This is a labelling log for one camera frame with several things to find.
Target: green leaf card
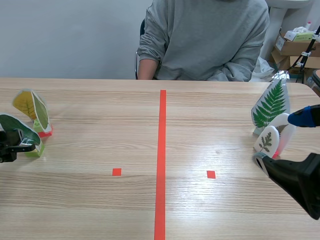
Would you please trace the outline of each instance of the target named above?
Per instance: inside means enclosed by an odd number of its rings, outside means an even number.
[[[265,90],[258,102],[251,110],[253,124],[256,126],[255,134],[262,131],[280,114],[290,113],[290,101],[287,89],[287,71],[279,71],[273,76],[273,83]]]

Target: chair backrest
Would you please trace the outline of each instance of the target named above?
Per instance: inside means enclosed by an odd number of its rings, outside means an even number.
[[[141,23],[141,27],[140,27],[140,36],[142,36],[143,34],[145,34],[145,20],[143,19],[142,23]]]

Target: white wall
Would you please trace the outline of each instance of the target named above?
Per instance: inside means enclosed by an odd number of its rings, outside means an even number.
[[[282,23],[282,32],[305,26],[309,21],[312,22],[310,30],[316,30],[320,26],[320,0],[314,0],[301,9],[289,9]]]
[[[0,77],[133,79],[151,3],[0,0]]]

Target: red tape line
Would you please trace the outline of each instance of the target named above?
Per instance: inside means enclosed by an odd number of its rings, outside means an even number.
[[[167,91],[161,90],[156,163],[154,240],[166,239],[166,118]]]

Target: red square marker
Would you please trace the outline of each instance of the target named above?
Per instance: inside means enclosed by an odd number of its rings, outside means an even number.
[[[215,171],[206,171],[208,179],[216,179],[216,172]]]
[[[121,168],[114,168],[112,170],[112,176],[121,176]]]

